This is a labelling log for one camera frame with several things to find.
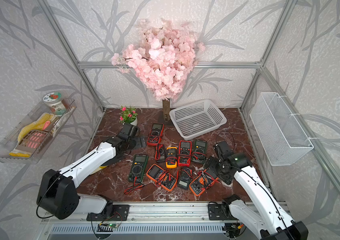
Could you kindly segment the orange Victor 890F multimeter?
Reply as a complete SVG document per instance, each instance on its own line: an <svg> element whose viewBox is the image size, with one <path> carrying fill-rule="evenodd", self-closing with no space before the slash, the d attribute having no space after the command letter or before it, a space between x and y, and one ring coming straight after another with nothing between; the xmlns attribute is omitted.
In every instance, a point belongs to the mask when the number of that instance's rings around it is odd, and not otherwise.
<svg viewBox="0 0 340 240"><path fill-rule="evenodd" d="M218 182L218 177L212 170L203 170L199 172L196 179L190 183L189 188L196 197L199 197Z"/></svg>

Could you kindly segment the green XUXIN multimeter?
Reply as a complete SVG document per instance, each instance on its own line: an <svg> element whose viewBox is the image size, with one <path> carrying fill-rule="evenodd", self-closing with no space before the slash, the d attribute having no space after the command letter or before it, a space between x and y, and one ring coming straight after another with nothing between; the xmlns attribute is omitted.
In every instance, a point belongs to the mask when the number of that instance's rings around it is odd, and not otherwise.
<svg viewBox="0 0 340 240"><path fill-rule="evenodd" d="M207 142L203 140L196 139L194 143L192 144L193 150L192 150L192 162L198 163L198 164L204 164L206 160L206 154L207 154Z"/></svg>

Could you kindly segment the red ANENG DT9205A multimeter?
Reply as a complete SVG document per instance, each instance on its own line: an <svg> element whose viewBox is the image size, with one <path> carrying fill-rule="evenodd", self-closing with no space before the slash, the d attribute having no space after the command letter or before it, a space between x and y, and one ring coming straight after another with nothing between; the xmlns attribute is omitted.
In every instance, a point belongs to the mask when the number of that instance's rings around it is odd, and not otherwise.
<svg viewBox="0 0 340 240"><path fill-rule="evenodd" d="M155 147L158 144L160 144L162 140L163 132L164 132L164 124L154 123L148 135L147 145Z"/></svg>

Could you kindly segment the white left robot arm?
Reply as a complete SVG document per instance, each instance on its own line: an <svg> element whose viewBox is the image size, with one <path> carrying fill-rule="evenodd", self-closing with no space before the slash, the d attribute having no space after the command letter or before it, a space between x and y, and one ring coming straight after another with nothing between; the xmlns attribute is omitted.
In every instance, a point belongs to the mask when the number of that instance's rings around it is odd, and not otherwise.
<svg viewBox="0 0 340 240"><path fill-rule="evenodd" d="M79 194L77 188L99 167L108 167L125 158L125 153L144 148L145 139L139 128L123 124L115 137L108 137L74 163L55 171L50 169L42 177L37 196L37 208L63 220L72 214L88 214L88 221L112 218L116 211L106 197Z"/></svg>

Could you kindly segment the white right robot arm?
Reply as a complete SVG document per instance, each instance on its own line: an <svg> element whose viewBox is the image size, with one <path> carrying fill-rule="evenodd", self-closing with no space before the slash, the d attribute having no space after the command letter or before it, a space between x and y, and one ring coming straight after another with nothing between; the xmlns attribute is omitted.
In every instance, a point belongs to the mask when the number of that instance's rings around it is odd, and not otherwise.
<svg viewBox="0 0 340 240"><path fill-rule="evenodd" d="M243 153L234 153L225 141L215 144L213 148L217 156L211 156L206 161L208 171L224 183L236 180L246 191L256 210L248 207L239 196L232 195L224 198L220 204L208 204L210 220L237 220L236 227L244 224L259 240L308 238L309 231L305 224L293 220L281 207Z"/></svg>

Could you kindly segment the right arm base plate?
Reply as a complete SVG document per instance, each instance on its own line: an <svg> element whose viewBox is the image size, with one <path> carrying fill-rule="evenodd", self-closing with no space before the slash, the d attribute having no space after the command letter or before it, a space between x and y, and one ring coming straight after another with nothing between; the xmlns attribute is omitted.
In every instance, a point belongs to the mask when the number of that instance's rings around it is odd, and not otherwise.
<svg viewBox="0 0 340 240"><path fill-rule="evenodd" d="M230 197L223 198L221 203L213 201L209 202L208 203L209 220L211 221L237 220L229 210L229 204L236 200L241 200L241 198L237 195L232 195Z"/></svg>

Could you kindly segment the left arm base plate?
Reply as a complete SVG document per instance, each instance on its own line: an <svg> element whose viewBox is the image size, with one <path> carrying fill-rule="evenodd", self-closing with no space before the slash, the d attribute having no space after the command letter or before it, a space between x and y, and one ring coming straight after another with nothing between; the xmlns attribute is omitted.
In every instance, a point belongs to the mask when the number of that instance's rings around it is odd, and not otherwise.
<svg viewBox="0 0 340 240"><path fill-rule="evenodd" d="M124 222L128 218L130 205L108 205L99 213L89 213L87 215L88 222L102 222L102 221L119 221Z"/></svg>

